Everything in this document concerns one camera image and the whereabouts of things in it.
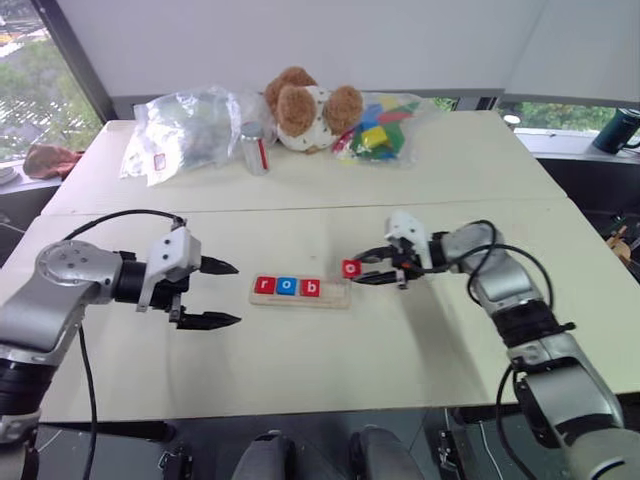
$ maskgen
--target jar lid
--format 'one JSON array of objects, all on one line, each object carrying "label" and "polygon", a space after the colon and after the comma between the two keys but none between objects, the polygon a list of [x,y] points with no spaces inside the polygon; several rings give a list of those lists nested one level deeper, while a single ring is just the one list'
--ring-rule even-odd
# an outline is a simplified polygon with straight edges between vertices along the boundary
[{"label": "jar lid", "polygon": [[261,138],[264,138],[260,122],[245,123],[240,129],[240,135],[244,140],[260,140]]}]

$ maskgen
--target blue block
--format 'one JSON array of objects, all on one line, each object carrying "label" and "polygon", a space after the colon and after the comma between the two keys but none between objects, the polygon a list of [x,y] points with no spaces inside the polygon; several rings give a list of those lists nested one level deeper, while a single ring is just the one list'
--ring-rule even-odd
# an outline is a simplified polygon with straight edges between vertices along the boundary
[{"label": "blue block", "polygon": [[378,115],[380,115],[383,112],[383,108],[382,105],[380,105],[379,103],[373,103],[371,105],[368,105],[367,108],[365,109],[365,111],[362,113],[362,117],[360,117],[360,122],[361,123],[365,123],[365,122],[369,122],[369,123],[375,123],[376,125],[378,124]]},{"label": "blue block", "polygon": [[396,155],[393,152],[382,152],[376,156],[379,160],[391,160],[392,158],[396,158]]},{"label": "blue block", "polygon": [[371,120],[367,118],[366,120],[362,120],[362,123],[360,123],[360,125],[362,125],[362,130],[370,130],[373,127],[377,127],[379,123],[377,120]]},{"label": "blue block", "polygon": [[298,279],[293,277],[279,277],[276,284],[276,293],[278,295],[295,295]]}]

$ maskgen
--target tree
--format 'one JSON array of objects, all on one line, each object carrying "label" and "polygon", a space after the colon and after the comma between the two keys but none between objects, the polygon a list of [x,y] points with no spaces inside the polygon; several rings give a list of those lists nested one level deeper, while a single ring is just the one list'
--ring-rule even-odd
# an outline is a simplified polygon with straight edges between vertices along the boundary
[{"label": "tree", "polygon": [[444,110],[445,112],[452,111],[453,107],[455,107],[457,102],[458,102],[458,100],[455,99],[455,98],[449,98],[449,97],[434,97],[433,98],[433,103],[436,104],[436,107],[438,107],[440,110]]},{"label": "tree", "polygon": [[0,64],[0,161],[26,153],[35,132],[39,143],[55,143],[71,150],[86,149],[101,122],[75,83],[51,39],[35,40]]},{"label": "tree", "polygon": [[516,113],[521,119],[519,127],[600,131],[611,120],[615,109],[562,103],[522,102],[508,106],[501,105],[497,110],[501,115]]},{"label": "tree", "polygon": [[33,6],[27,0],[2,0],[0,15],[6,18],[20,18],[33,16]]}]

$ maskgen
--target red letter block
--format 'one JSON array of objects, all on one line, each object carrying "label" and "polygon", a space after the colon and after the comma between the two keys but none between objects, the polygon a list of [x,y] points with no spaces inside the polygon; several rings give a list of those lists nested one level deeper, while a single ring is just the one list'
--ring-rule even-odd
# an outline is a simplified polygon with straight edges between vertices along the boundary
[{"label": "red letter block", "polygon": [[256,293],[263,293],[265,295],[273,295],[276,291],[276,278],[275,277],[258,277],[256,279]]},{"label": "red letter block", "polygon": [[362,273],[362,262],[360,260],[343,260],[342,276],[344,278],[357,277]]},{"label": "red letter block", "polygon": [[300,280],[300,295],[303,297],[319,297],[320,280]]}]

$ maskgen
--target white table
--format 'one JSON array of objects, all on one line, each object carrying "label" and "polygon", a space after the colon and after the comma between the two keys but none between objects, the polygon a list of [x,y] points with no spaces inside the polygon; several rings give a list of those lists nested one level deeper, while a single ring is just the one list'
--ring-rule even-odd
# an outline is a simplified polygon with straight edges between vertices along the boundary
[{"label": "white table", "polygon": [[[248,303],[258,272],[332,275],[339,261],[382,245],[393,207],[210,212],[187,215],[204,253],[240,269],[192,276],[191,311],[243,318],[213,332],[180,332],[162,312],[93,306],[84,325],[100,419],[491,404],[506,365],[491,320],[465,293],[465,276],[411,284],[353,285],[348,310]],[[633,321],[640,295],[628,272],[566,199],[451,202],[406,207],[433,230],[488,218],[537,256],[554,281],[561,322],[575,321],[587,355],[616,392],[636,391],[640,362]],[[31,275],[37,252],[93,217],[42,216],[0,272],[0,302]],[[137,251],[168,229],[157,218],[114,220],[82,236],[102,248]],[[540,275],[533,277],[543,288]],[[89,418],[75,343],[43,405],[46,421]]]},{"label": "white table", "polygon": [[414,168],[346,166],[329,151],[303,155],[275,147],[272,172],[248,174],[241,162],[182,175],[152,188],[119,178],[134,122],[109,122],[44,215],[110,213],[126,208],[173,212],[275,210],[450,201],[564,198],[494,112],[454,112],[427,122]]}]

